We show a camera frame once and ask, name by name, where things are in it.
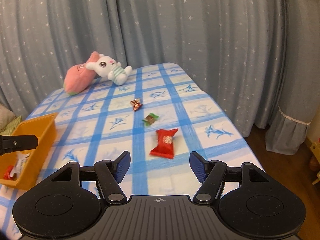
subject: pillow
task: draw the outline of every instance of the pillow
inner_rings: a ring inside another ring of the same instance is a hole
[[[86,63],[97,62],[99,58],[99,53],[94,51],[91,53],[91,56]],[[84,65],[85,63],[71,67],[64,79],[63,88],[65,92],[71,96],[85,90],[96,76],[96,72],[94,70],[86,69]]]
[[[22,117],[21,116],[18,116],[17,118],[13,119],[5,127],[4,131],[0,132],[0,135],[11,135],[21,122],[22,122]]]
[[[0,131],[4,130],[9,122],[11,122],[16,116],[13,112],[6,109],[0,104]]]

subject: ribbed gray surface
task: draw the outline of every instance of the ribbed gray surface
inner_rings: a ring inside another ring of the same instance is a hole
[[[186,195],[132,196],[125,205],[109,207],[92,228],[69,238],[69,240],[171,239],[245,240],[248,238],[230,231],[219,221],[212,208],[194,205]],[[298,239],[296,236],[287,238],[287,240]]]

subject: pink plush toy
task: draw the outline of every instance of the pink plush toy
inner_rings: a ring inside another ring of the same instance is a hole
[[[91,53],[91,56],[86,63],[97,62],[99,58],[99,53],[94,51]],[[63,88],[65,92],[71,96],[85,90],[96,76],[96,72],[94,70],[89,70],[84,67],[86,63],[75,65],[67,71]]]

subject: green candy wrapper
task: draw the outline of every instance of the green candy wrapper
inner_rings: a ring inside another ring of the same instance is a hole
[[[145,119],[142,121],[146,126],[152,125],[155,121],[157,121],[159,116],[155,115],[154,113],[150,113]]]

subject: triangular cutout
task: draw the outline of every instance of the triangular cutout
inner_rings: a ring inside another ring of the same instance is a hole
[[[249,177],[250,177],[250,181],[252,181],[252,182],[269,182],[268,179],[263,177],[254,168],[249,168]]]
[[[71,174],[72,174],[72,168],[66,168],[63,172],[61,172],[52,181],[70,181]]]

